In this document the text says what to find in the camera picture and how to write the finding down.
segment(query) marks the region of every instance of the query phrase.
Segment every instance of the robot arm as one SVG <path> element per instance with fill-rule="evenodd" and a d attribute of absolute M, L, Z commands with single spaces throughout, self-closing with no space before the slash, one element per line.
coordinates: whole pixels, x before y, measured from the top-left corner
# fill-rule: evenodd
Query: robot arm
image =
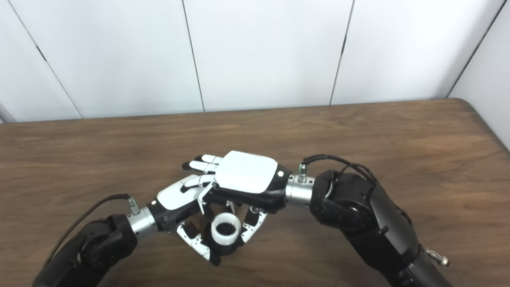
<path fill-rule="evenodd" d="M 345 164 L 340 171 L 307 176 L 313 161 L 333 159 Z M 248 242 L 268 213 L 286 205 L 309 207 L 327 226 L 340 229 L 369 266 L 380 271 L 393 287 L 451 287 L 432 265 L 448 260 L 419 243 L 412 222 L 384 191 L 366 167 L 344 159 L 317 155 L 306 158 L 299 174 L 271 158 L 231 151 L 225 157 L 202 155 L 183 164 L 191 175 L 162 190 L 132 213 L 114 214 L 87 224 L 45 264 L 33 286 L 94 287 L 119 260 L 129 256 L 138 240 L 154 232 L 174 232 L 214 265 Z M 358 174 L 346 173 L 352 168 Z M 231 213 L 215 216 L 212 203 Z M 233 214 L 234 204 L 248 204 L 244 223 Z M 201 212 L 209 221 L 204 235 L 184 220 Z"/>
<path fill-rule="evenodd" d="M 124 199 L 129 199 L 132 213 L 113 214 L 85 225 L 53 258 L 49 258 L 33 286 L 97 286 L 111 267 L 131 255 L 139 240 L 154 232 L 173 232 L 182 228 L 182 221 L 200 210 L 196 199 L 202 187 L 181 192 L 184 182 L 195 177 L 190 175 L 162 190 L 141 209 L 133 198 L 124 195 Z"/>
<path fill-rule="evenodd" d="M 345 167 L 308 177 L 308 165 L 324 159 Z M 309 207 L 321 224 L 340 229 L 365 263 L 380 271 L 393 287 L 452 287 L 429 260 L 447 266 L 448 259 L 420 244 L 407 213 L 393 203 L 363 165 L 315 155 L 305 158 L 299 174 L 293 175 L 273 159 L 232 151 L 224 158 L 198 156 L 183 168 L 206 173 L 184 184 L 184 188 L 206 187 L 197 199 L 202 213 L 218 199 L 251 205 L 240 246 L 267 213 L 276 213 L 287 204 L 301 205 Z M 346 173 L 348 168 L 358 174 Z M 259 211 L 258 217 L 253 210 Z"/>

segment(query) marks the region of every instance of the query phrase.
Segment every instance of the wire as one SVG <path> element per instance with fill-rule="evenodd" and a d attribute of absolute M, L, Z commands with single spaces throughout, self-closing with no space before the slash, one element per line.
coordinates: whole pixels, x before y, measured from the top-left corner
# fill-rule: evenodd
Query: wire
<path fill-rule="evenodd" d="M 42 265 L 42 267 L 44 268 L 50 261 L 51 259 L 53 258 L 53 256 L 55 255 L 55 253 L 57 253 L 57 250 L 58 248 L 60 247 L 60 245 L 62 245 L 62 243 L 64 242 L 64 240 L 66 239 L 66 237 L 69 236 L 69 234 L 71 233 L 71 231 L 78 225 L 80 224 L 81 221 L 83 221 L 83 219 L 85 219 L 85 217 L 87 217 L 88 215 L 90 215 L 96 208 L 98 208 L 100 205 L 102 205 L 103 203 L 107 202 L 107 201 L 110 201 L 110 200 L 115 200 L 115 199 L 129 199 L 131 196 L 129 196 L 128 194 L 117 194 L 117 195 L 110 195 L 106 198 L 103 198 L 101 199 L 100 201 L 98 201 L 96 204 L 94 204 L 91 208 L 89 208 L 89 210 L 87 210 L 82 216 L 80 216 L 80 218 L 78 218 L 78 220 L 76 220 L 65 232 L 64 234 L 62 235 L 62 237 L 60 237 L 60 239 L 57 241 L 57 244 L 55 244 L 55 247 L 53 247 L 53 250 L 49 253 L 48 255 L 48 258 L 46 258 L 46 261 L 44 262 L 44 264 Z"/>
<path fill-rule="evenodd" d="M 346 167 L 344 167 L 342 169 L 342 173 L 346 169 L 351 168 L 351 169 L 357 171 L 359 174 L 361 174 L 367 180 L 370 180 L 374 185 L 379 183 L 379 181 L 377 180 L 375 175 L 372 173 L 372 171 L 370 169 L 368 169 L 368 167 L 366 167 L 362 164 L 359 164 L 359 163 L 352 163 L 346 159 L 343 159 L 341 157 L 334 156 L 334 155 L 327 155 L 327 154 L 312 155 L 312 156 L 304 158 L 303 161 L 301 162 L 301 164 L 308 165 L 314 161 L 325 160 L 325 159 L 330 159 L 330 160 L 338 161 L 338 162 L 345 164 Z"/>

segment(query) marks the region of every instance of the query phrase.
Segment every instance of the panel seam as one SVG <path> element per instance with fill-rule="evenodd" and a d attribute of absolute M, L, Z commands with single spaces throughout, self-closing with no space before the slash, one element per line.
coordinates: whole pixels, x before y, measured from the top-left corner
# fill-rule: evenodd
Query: panel seam
<path fill-rule="evenodd" d="M 200 100 L 202 101 L 202 110 L 203 112 L 206 112 L 206 106 L 203 104 L 202 87 L 200 86 L 200 78 L 198 77 L 198 69 L 196 67 L 195 51 L 193 50 L 193 42 L 191 41 L 190 26 L 188 24 L 188 14 L 186 13 L 186 6 L 184 5 L 184 0 L 181 1 L 183 3 L 184 19 L 186 20 L 186 29 L 188 30 L 188 37 L 190 39 L 191 55 L 193 56 L 193 65 L 195 66 L 196 82 L 198 83 L 198 92 L 200 93 Z"/>
<path fill-rule="evenodd" d="M 471 60 L 473 59 L 473 56 L 476 54 L 476 51 L 478 51 L 478 48 L 480 47 L 481 43 L 483 42 L 483 40 L 485 39 L 485 37 L 487 36 L 487 33 L 489 32 L 489 30 L 492 28 L 492 25 L 494 24 L 494 22 L 496 21 L 496 19 L 498 18 L 499 16 L 499 13 L 501 12 L 501 10 L 503 10 L 503 7 L 505 6 L 506 4 L 506 1 L 505 0 L 503 2 L 503 4 L 501 4 L 501 7 L 499 7 L 499 10 L 498 12 L 496 13 L 496 15 L 494 16 L 494 19 L 492 19 L 492 22 L 491 24 L 489 25 L 489 27 L 487 27 L 487 30 L 485 31 L 485 33 L 483 34 L 482 38 L 480 39 L 480 42 L 478 42 L 478 45 L 476 46 L 475 50 L 473 51 L 473 53 L 471 54 L 471 56 L 469 57 L 468 61 L 466 62 L 466 64 L 464 65 L 464 67 L 462 68 L 462 71 L 461 73 L 459 74 L 459 76 L 457 77 L 457 79 L 455 80 L 455 82 L 453 83 L 450 91 L 448 92 L 448 94 L 446 95 L 446 99 L 450 97 L 450 94 L 451 92 L 453 91 L 453 89 L 455 88 L 455 86 L 457 85 L 458 81 L 461 79 L 462 75 L 464 74 L 464 71 L 466 71 L 466 68 L 468 67 L 469 63 L 471 62 Z"/>
<path fill-rule="evenodd" d="M 338 59 L 337 73 L 335 74 L 335 81 L 333 82 L 333 89 L 331 91 L 331 97 L 329 98 L 329 105 L 333 102 L 333 95 L 335 94 L 335 88 L 337 87 L 338 72 L 340 71 L 340 64 L 344 56 L 345 43 L 347 42 L 347 33 L 349 33 L 350 21 L 352 18 L 352 12 L 354 10 L 354 3 L 356 0 L 352 0 L 351 11 L 349 12 L 349 19 L 347 20 L 347 27 L 345 28 L 344 41 L 342 43 L 342 50 L 340 51 L 340 58 Z"/>
<path fill-rule="evenodd" d="M 69 93 L 67 92 L 67 90 L 65 89 L 64 85 L 62 84 L 62 82 L 60 81 L 59 77 L 57 76 L 57 74 L 55 73 L 55 71 L 53 70 L 52 66 L 49 64 L 49 62 L 47 61 L 47 59 L 45 58 L 45 56 L 43 55 L 39 45 L 36 43 L 36 41 L 34 40 L 34 37 L 32 37 L 32 34 L 30 34 L 30 31 L 27 29 L 25 23 L 23 22 L 23 20 L 21 20 L 21 17 L 19 16 L 18 12 L 16 11 L 16 9 L 14 8 L 14 6 L 12 5 L 11 3 L 11 0 L 7 0 L 7 2 L 9 3 L 9 5 L 11 6 L 12 8 L 12 11 L 14 11 L 14 14 L 16 14 L 16 17 L 18 17 L 18 20 L 21 22 L 21 25 L 23 25 L 23 28 L 25 29 L 25 31 L 27 32 L 27 34 L 29 35 L 30 39 L 32 40 L 32 42 L 34 43 L 36 49 L 39 51 L 39 53 L 41 54 L 41 57 L 43 58 L 43 60 L 46 62 L 46 64 L 48 65 L 49 69 L 52 71 L 53 73 L 53 76 L 55 76 L 55 79 L 57 79 L 57 82 L 59 82 L 59 85 L 60 87 L 64 90 L 64 93 L 66 94 L 67 98 L 71 101 L 71 104 L 73 105 L 74 109 L 76 110 L 76 112 L 78 113 L 78 115 L 80 116 L 80 118 L 83 118 L 82 116 L 82 113 L 80 113 L 80 110 L 78 110 L 78 107 L 76 106 L 76 104 L 74 103 L 74 101 L 72 100 L 72 98 L 69 96 Z"/>

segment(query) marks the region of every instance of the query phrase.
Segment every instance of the white wall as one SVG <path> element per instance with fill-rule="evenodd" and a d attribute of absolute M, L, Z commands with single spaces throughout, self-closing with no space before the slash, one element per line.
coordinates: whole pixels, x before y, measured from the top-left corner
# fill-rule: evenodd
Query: white wall
<path fill-rule="evenodd" d="M 327 105 L 352 0 L 185 0 L 206 111 Z"/>
<path fill-rule="evenodd" d="M 0 114 L 9 122 L 80 118 L 7 1 L 0 1 Z"/>
<path fill-rule="evenodd" d="M 504 0 L 356 0 L 333 104 L 444 98 Z"/>
<path fill-rule="evenodd" d="M 506 4 L 455 85 L 510 150 L 510 5 Z"/>
<path fill-rule="evenodd" d="M 503 1 L 0 0 L 0 115 L 443 98 Z"/>
<path fill-rule="evenodd" d="M 180 0 L 11 0 L 83 117 L 203 111 Z"/>

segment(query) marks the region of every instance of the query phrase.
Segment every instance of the tabletop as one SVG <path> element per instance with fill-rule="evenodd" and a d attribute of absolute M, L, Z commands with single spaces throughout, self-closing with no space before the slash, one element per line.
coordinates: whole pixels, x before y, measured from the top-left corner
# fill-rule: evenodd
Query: tabletop
<path fill-rule="evenodd" d="M 2 286 L 31 285 L 57 239 L 99 199 L 129 193 L 145 205 L 190 174 L 183 162 L 230 150 L 294 171 L 318 153 L 362 163 L 421 243 L 451 260 L 440 271 L 454 286 L 510 282 L 510 154 L 469 104 L 446 99 L 2 124 Z M 309 174 L 330 168 L 339 166 L 319 162 Z M 85 222 L 112 213 L 130 212 L 108 202 Z M 269 215 L 219 267 L 176 234 L 153 234 L 101 283 L 164 285 L 389 286 L 338 230 L 298 207 Z"/>

